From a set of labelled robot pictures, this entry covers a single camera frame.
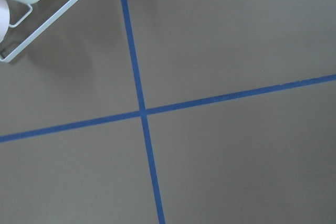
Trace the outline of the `pale pink plastic cup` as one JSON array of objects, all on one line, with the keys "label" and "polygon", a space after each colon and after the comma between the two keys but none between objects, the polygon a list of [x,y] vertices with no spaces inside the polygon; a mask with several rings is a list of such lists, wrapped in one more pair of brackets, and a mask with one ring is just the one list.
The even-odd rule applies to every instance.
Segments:
[{"label": "pale pink plastic cup", "polygon": [[0,0],[0,42],[5,38],[9,28],[10,11],[7,0]]}]

